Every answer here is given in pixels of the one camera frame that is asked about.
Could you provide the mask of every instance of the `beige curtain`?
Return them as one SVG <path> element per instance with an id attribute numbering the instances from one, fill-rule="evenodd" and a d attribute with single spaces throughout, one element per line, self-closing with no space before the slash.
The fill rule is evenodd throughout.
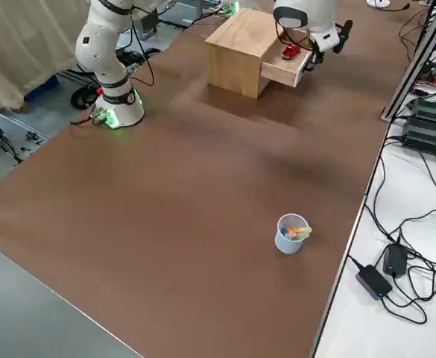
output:
<path id="1" fill-rule="evenodd" d="M 0 0 L 0 108 L 75 64 L 86 0 Z"/>

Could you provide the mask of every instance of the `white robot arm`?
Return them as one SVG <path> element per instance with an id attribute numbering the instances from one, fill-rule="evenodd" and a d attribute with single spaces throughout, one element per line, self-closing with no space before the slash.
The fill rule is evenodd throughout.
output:
<path id="1" fill-rule="evenodd" d="M 77 38 L 75 56 L 95 73 L 103 94 L 90 116 L 111 128 L 134 125 L 145 115 L 141 100 L 116 58 L 116 43 L 130 26 L 135 0 L 91 0 L 86 24 Z"/>
<path id="2" fill-rule="evenodd" d="M 306 27 L 314 50 L 320 53 L 333 48 L 338 53 L 344 47 L 352 21 L 344 26 L 335 24 L 335 0 L 276 0 L 274 18 L 284 28 Z"/>

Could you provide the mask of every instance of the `black power brick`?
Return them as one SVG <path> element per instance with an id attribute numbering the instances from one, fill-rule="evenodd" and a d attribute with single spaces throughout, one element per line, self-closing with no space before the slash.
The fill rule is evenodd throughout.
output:
<path id="1" fill-rule="evenodd" d="M 389 282 L 372 265 L 361 268 L 356 278 L 375 300 L 385 297 L 392 289 Z"/>
<path id="2" fill-rule="evenodd" d="M 383 257 L 383 272 L 398 278 L 406 274 L 408 250 L 405 246 L 391 244 L 387 246 Z"/>

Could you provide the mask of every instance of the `small cup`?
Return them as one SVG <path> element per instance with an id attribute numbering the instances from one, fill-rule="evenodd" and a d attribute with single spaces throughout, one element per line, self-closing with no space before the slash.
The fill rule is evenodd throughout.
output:
<path id="1" fill-rule="evenodd" d="M 309 227 L 309 223 L 297 214 L 285 214 L 277 222 L 277 233 L 274 240 L 276 247 L 284 254 L 294 254 L 299 251 L 300 246 L 309 237 L 309 234 L 299 233 L 293 239 L 288 239 L 281 232 L 283 228 L 286 229 L 287 227 Z"/>

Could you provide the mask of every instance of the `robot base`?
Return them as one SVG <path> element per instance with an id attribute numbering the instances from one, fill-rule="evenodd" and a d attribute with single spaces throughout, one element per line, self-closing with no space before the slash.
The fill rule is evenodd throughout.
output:
<path id="1" fill-rule="evenodd" d="M 390 0 L 367 0 L 367 5 L 371 7 L 389 7 L 390 6 Z"/>
<path id="2" fill-rule="evenodd" d="M 104 123 L 112 129 L 135 125 L 145 116 L 142 101 L 136 92 L 135 95 L 136 100 L 132 104 L 111 104 L 101 95 L 97 98 L 95 109 L 90 114 L 97 122 L 105 121 Z"/>

